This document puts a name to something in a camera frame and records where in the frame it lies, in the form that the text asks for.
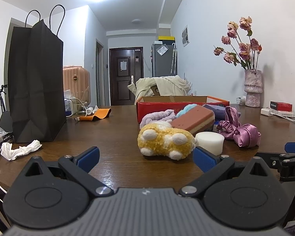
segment satin bow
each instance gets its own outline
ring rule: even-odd
[[[242,125],[238,121],[237,109],[227,106],[225,108],[225,121],[220,121],[217,129],[225,139],[233,139],[239,147],[254,147],[260,144],[261,134],[251,125]]]

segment tripod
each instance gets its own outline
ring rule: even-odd
[[[4,105],[4,101],[3,101],[3,98],[2,98],[2,92],[6,95],[6,93],[3,91],[4,88],[7,88],[8,85],[1,85],[1,89],[0,89],[0,106],[1,106],[1,113],[5,112],[6,111],[6,107]]]

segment bag handle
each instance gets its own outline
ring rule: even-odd
[[[57,6],[61,6],[61,7],[64,9],[64,17],[62,18],[62,21],[61,21],[60,26],[59,26],[58,31],[57,31],[57,36],[58,36],[58,33],[59,33],[59,30],[60,30],[61,24],[62,24],[62,22],[64,21],[64,18],[65,18],[65,15],[66,15],[66,9],[65,9],[61,4],[57,4],[57,5],[51,10],[51,13],[50,13],[50,16],[49,16],[49,29],[50,29],[50,30],[51,30],[51,22],[50,22],[50,21],[51,21],[51,20],[50,20],[50,18],[51,18],[51,14],[52,14],[53,10],[54,10]]]
[[[27,14],[27,17],[26,17],[26,20],[25,20],[25,27],[26,27],[27,18],[29,17],[29,15],[31,14],[31,12],[33,12],[33,11],[36,11],[38,13],[38,15],[39,15],[39,21],[41,21],[41,14],[39,13],[39,11],[38,10],[32,10],[32,11],[29,12],[29,14]]]

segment wooden table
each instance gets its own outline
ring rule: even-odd
[[[239,119],[242,124],[251,123],[259,129],[261,143],[259,147],[246,149],[239,148],[233,141],[225,141],[223,154],[237,161],[248,161],[257,151],[284,153],[286,142],[295,142],[294,123],[260,115],[260,109],[235,106],[242,113]],[[34,155],[41,156],[45,161],[56,161],[66,154],[76,156],[91,146],[100,148],[101,158],[90,174],[115,190],[118,187],[173,187],[178,191],[202,174],[193,163],[192,155],[181,161],[167,157],[144,157],[137,146],[139,125],[136,107],[115,106],[111,109],[109,118],[96,122],[75,122],[69,118],[56,139],[43,143],[35,153],[15,161],[0,157],[0,182],[7,188],[11,186]]]

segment vase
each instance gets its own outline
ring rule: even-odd
[[[260,94],[262,93],[261,70],[245,70],[245,88],[247,92],[246,106],[260,107]]]

